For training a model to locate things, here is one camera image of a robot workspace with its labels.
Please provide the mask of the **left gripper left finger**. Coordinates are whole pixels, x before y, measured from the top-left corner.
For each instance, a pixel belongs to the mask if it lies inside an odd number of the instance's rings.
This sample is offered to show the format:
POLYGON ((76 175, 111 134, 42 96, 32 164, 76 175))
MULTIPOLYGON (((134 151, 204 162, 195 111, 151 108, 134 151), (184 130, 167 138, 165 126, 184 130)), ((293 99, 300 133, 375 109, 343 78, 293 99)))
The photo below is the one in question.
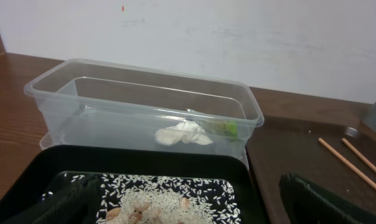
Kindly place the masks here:
POLYGON ((100 180, 88 175, 1 224, 95 223, 100 201, 100 180))

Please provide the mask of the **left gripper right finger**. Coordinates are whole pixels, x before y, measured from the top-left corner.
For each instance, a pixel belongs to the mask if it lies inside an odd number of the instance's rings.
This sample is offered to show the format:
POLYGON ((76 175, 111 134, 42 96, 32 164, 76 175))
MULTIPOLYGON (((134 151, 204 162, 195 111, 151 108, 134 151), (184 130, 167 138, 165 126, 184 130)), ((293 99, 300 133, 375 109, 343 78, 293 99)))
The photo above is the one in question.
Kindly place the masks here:
POLYGON ((376 224, 376 215, 295 174, 283 174, 280 196, 291 223, 376 224))

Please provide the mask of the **rice and food scraps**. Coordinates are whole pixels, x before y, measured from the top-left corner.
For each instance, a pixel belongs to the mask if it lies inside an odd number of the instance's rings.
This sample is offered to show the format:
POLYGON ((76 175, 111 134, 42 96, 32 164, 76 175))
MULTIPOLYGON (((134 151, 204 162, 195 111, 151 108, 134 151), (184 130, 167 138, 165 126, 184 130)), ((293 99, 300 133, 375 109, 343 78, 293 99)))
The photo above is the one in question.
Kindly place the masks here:
POLYGON ((96 174, 94 223, 241 223, 232 184, 222 179, 96 174))

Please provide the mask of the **green yellow wrapper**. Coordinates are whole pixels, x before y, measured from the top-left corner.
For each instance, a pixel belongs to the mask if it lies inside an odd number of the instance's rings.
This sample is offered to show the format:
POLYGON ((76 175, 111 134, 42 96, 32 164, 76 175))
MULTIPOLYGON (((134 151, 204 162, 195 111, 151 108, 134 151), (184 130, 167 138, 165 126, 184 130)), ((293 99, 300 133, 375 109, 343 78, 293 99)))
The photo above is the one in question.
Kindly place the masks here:
POLYGON ((230 138, 238 137, 238 128, 235 121, 207 121, 198 118, 191 119, 191 121, 195 121, 207 133, 226 136, 230 138))

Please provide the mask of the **white napkin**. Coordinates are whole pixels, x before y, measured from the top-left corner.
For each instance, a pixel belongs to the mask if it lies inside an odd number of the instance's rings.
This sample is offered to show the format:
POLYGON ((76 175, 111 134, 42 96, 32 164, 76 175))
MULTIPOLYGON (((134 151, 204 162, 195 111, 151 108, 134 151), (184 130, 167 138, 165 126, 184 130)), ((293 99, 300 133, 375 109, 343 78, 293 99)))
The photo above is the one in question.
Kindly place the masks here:
POLYGON ((202 146, 214 143, 205 129, 195 121, 183 121, 175 126, 159 129, 155 133, 155 140, 165 146, 171 146, 180 141, 184 144, 195 143, 202 146))

